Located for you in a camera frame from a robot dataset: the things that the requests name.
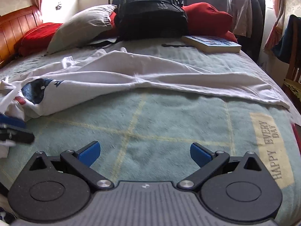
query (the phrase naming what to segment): ribbed gray surface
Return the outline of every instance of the ribbed gray surface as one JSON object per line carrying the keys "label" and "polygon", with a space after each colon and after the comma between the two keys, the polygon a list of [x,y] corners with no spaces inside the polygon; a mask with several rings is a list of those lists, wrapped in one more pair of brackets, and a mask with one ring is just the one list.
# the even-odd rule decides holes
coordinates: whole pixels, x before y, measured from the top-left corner
{"label": "ribbed gray surface", "polygon": [[[18,220],[13,226],[41,225]],[[171,182],[120,182],[95,194],[76,216],[47,226],[230,226],[210,215],[194,193],[181,192]],[[275,226],[273,221],[258,226]]]}

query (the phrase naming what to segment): black backpack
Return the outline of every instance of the black backpack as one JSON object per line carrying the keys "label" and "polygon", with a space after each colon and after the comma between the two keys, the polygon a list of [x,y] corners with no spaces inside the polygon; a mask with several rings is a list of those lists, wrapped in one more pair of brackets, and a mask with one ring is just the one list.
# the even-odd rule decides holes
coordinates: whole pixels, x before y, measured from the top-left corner
{"label": "black backpack", "polygon": [[121,40],[188,34],[187,15],[175,0],[120,0],[114,22]]}

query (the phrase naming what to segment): yellow label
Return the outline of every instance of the yellow label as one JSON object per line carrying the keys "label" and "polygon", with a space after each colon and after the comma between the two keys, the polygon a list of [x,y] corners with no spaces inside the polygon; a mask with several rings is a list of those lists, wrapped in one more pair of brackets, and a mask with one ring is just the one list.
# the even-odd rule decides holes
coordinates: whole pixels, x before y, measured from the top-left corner
{"label": "yellow label", "polygon": [[281,189],[293,184],[292,167],[273,117],[263,113],[250,113],[250,116],[260,159]]}

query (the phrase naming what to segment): light blue blanket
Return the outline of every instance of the light blue blanket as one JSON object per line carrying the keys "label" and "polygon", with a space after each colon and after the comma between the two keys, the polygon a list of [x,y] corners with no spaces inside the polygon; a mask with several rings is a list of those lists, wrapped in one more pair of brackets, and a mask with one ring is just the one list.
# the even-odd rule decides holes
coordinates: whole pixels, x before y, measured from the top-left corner
{"label": "light blue blanket", "polygon": [[[273,83],[243,53],[205,54],[194,48],[162,47],[162,43],[180,42],[120,42],[106,51],[124,46],[128,52],[163,57],[216,73],[248,72]],[[290,225],[301,217],[301,158],[290,113],[283,107],[171,90],[137,89],[100,96],[53,115],[31,119],[27,125],[36,136],[34,144],[13,147],[8,158],[0,160],[0,180],[7,187],[35,151],[58,155],[93,140],[101,143],[101,156],[91,167],[114,182],[178,182],[198,169],[189,154],[191,143],[198,142],[233,156],[255,151],[283,191],[277,222]]]}

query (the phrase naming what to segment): book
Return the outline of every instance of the book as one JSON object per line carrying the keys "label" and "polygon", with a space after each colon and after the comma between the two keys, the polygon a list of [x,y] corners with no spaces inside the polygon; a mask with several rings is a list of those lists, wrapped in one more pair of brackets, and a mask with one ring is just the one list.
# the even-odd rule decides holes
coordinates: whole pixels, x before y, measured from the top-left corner
{"label": "book", "polygon": [[238,53],[241,46],[214,36],[183,36],[182,41],[206,53]]}

